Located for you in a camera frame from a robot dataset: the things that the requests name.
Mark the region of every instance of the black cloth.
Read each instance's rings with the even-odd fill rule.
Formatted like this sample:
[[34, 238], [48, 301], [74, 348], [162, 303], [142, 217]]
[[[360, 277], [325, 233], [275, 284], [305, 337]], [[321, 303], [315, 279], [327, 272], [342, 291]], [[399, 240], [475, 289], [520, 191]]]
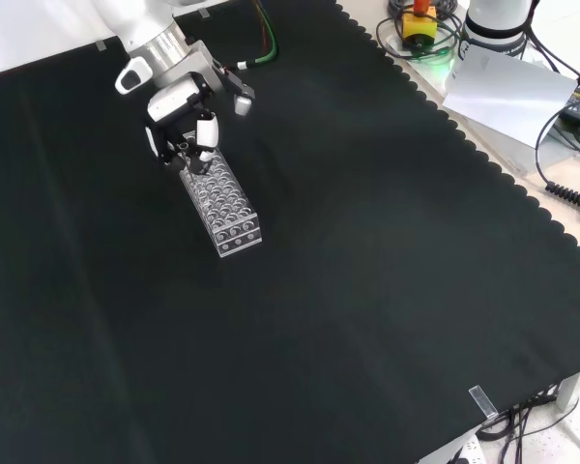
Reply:
[[[211, 108], [264, 243], [220, 260], [117, 40], [0, 74], [0, 463], [412, 463], [580, 370], [580, 248], [329, 0]], [[181, 18], [224, 62], [250, 2]]]

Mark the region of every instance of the white backdrop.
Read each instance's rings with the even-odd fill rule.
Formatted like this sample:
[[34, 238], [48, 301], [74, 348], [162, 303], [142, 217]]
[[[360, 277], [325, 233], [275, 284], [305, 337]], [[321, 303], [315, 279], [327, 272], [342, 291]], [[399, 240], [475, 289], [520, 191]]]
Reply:
[[[176, 15], [225, 0], [207, 0]], [[107, 39], [90, 0], [0, 0], [0, 72]]]

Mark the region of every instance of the table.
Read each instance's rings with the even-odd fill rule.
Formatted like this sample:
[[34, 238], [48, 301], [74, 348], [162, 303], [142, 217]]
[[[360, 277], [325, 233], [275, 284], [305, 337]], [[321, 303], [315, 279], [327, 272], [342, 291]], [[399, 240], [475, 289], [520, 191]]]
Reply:
[[[346, 11], [360, 26], [366, 29], [373, 38], [375, 38], [376, 24], [388, 15], [387, 2], [385, 0], [338, 0], [344, 11]], [[468, 7], [468, 0], [460, 1], [462, 7]], [[580, 71], [580, 3], [573, 9], [568, 9], [566, 13], [559, 8], [557, 2], [543, 2], [541, 8], [537, 10], [535, 28], [537, 35], [542, 41], [558, 56], [567, 61], [573, 68]], [[576, 27], [577, 34], [570, 35], [564, 33], [572, 27]], [[421, 75], [408, 62], [397, 60], [396, 65], [410, 76], [411, 80], [417, 83], [419, 90], [424, 92], [429, 100], [436, 102], [441, 109], [444, 100], [444, 87], [442, 79], [440, 82], [434, 82], [430, 75], [431, 83]], [[567, 69], [563, 69], [563, 74], [574, 77], [574, 74]], [[550, 212], [552, 218], [561, 223], [565, 232], [573, 235], [580, 246], [580, 211], [571, 208], [569, 204], [556, 199], [554, 196], [547, 194], [544, 190], [544, 183], [537, 173], [531, 172], [526, 176], [517, 175], [508, 168], [508, 163], [504, 160], [503, 154], [494, 146], [491, 146], [481, 133], [478, 125], [469, 124], [463, 116], [452, 113], [447, 110], [451, 119], [458, 123], [459, 129], [466, 133], [469, 140], [472, 140], [478, 149], [482, 150], [490, 157], [490, 160], [497, 162], [503, 168], [503, 171], [512, 175], [515, 183], [524, 187], [528, 194], [539, 201], [542, 208]], [[558, 150], [568, 151], [569, 149], [561, 146]], [[580, 157], [566, 158], [544, 169], [548, 178], [562, 185], [573, 189], [580, 190]], [[580, 373], [568, 379], [565, 379], [561, 385], [561, 393], [557, 405], [562, 411], [568, 410], [576, 402], [580, 394]], [[464, 445], [469, 438], [477, 431], [479, 427], [470, 430], [462, 435], [459, 439], [449, 443], [445, 447], [434, 451], [426, 456], [420, 464], [439, 464], [447, 462], [456, 452]]]
[[[338, 3], [372, 37], [375, 37], [375, 29], [378, 21], [387, 16], [387, 2], [385, 0], [364, 0], [361, 2], [356, 0], [338, 0]], [[544, 3], [547, 3], [551, 8], [544, 9], [542, 4], [541, 8], [537, 10], [537, 35], [543, 39], [546, 46], [550, 47], [557, 55], [561, 54], [566, 61], [580, 71], [580, 47], [577, 47], [580, 42], [580, 36], [570, 35], [568, 37], [567, 34], [561, 34], [561, 31], [566, 30], [567, 27], [572, 27], [573, 24], [576, 24], [576, 27], [579, 27], [578, 30], [580, 31], [580, 5], [575, 10], [569, 12], [567, 17], [558, 18], [558, 9], [552, 8], [554, 3]], [[548, 34], [550, 30], [554, 30], [556, 33]], [[407, 63], [396, 62], [396, 64], [401, 66], [410, 75], [411, 79], [419, 86], [420, 91], [424, 92], [430, 100], [438, 103], [439, 107], [441, 107], [444, 97], [439, 91], [435, 90], [434, 87]], [[473, 141], [479, 150], [488, 154], [492, 161], [499, 163], [503, 167], [504, 172], [515, 178], [516, 184], [524, 187], [529, 195], [536, 198], [540, 206], [548, 210], [553, 219], [563, 225], [565, 232], [576, 238], [580, 246], [580, 211], [571, 208], [570, 205], [546, 193], [543, 190], [544, 183], [538, 174], [531, 173], [526, 177], [517, 176], [512, 170], [507, 168], [503, 157], [493, 146], [487, 143], [485, 137], [481, 136], [476, 130], [471, 129], [468, 121], [464, 117], [456, 114], [451, 114], [450, 117], [458, 123], [461, 130], [466, 132], [467, 138]], [[545, 173], [558, 184], [580, 190], [580, 157], [568, 159], [562, 163], [550, 166], [545, 169]]]

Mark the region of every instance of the table leg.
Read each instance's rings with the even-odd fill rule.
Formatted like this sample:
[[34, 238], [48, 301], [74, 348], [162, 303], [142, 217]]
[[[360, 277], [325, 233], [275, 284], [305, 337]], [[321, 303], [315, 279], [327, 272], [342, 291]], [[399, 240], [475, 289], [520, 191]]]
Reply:
[[561, 382], [557, 407], [561, 412], [569, 411], [580, 397], [580, 372]]

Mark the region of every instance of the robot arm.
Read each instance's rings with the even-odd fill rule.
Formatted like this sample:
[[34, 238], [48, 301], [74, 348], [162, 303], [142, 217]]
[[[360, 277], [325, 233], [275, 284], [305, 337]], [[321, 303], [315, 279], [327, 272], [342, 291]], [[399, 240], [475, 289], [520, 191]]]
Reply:
[[[235, 111], [245, 116], [253, 90], [223, 69], [201, 41], [193, 45], [174, 20], [172, 7], [202, 0], [93, 0], [101, 18], [121, 40], [130, 61], [116, 80], [125, 95], [153, 80], [160, 88], [148, 105], [146, 132], [165, 166], [205, 174], [218, 145], [218, 121], [204, 103], [212, 94], [234, 95]], [[195, 130], [189, 126], [195, 123]]]

